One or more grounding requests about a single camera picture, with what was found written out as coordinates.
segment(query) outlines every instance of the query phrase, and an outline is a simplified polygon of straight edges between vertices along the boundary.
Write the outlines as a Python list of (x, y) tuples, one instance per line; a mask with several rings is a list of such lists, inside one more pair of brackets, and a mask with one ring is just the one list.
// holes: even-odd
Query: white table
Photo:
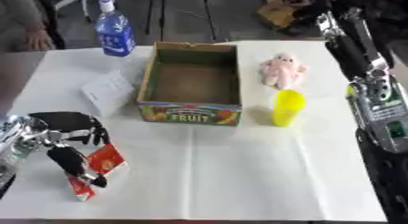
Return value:
[[(101, 118), (131, 171), (80, 203), (42, 153), (22, 166), (0, 202), (3, 219), (250, 219), (385, 221), (354, 138), (347, 81), (323, 42), (239, 42), (238, 127), (143, 122), (136, 107)], [(141, 69), (151, 47), (123, 60), (100, 49), (49, 52), (12, 113), (95, 109), (79, 88), (114, 67)], [(292, 52), (309, 66), (307, 107), (292, 127), (270, 125), (274, 91), (258, 65)]]

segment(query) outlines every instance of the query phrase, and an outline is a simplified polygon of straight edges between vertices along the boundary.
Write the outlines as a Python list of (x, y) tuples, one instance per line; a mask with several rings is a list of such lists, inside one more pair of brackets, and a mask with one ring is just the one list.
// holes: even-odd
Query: person's hand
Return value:
[(55, 49), (51, 37), (44, 29), (27, 31), (27, 47), (29, 50), (34, 51), (46, 51)]

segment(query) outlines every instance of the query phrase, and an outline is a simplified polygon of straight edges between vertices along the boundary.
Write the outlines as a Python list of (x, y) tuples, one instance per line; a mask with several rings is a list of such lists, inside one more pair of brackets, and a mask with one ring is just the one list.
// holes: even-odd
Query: plush toy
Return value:
[(262, 83), (278, 89), (290, 89), (298, 86), (306, 67), (299, 60), (287, 53), (277, 54), (272, 60), (261, 64)]

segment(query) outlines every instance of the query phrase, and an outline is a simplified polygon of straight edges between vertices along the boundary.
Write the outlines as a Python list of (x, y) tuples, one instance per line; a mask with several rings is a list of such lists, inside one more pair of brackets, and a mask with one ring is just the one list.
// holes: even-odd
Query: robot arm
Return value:
[[(338, 5), (331, 0), (331, 6)], [(326, 47), (350, 81), (347, 99), (365, 166), (391, 224), (408, 223), (408, 102), (393, 59), (358, 7), (318, 17)]]
[(77, 112), (33, 113), (9, 117), (0, 128), (0, 188), (4, 193), (12, 183), (20, 161), (38, 148), (49, 148), (47, 155), (66, 173), (88, 185), (104, 188), (107, 180), (92, 170), (87, 158), (69, 141), (87, 144), (93, 138), (110, 144), (107, 131), (91, 116)]

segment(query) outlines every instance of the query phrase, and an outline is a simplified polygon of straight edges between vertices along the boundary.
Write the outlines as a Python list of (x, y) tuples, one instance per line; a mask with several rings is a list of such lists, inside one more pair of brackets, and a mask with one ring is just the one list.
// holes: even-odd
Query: plastic cup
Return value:
[(303, 95), (292, 89), (283, 89), (275, 100), (272, 113), (272, 122), (275, 126), (286, 127), (304, 108), (306, 99)]

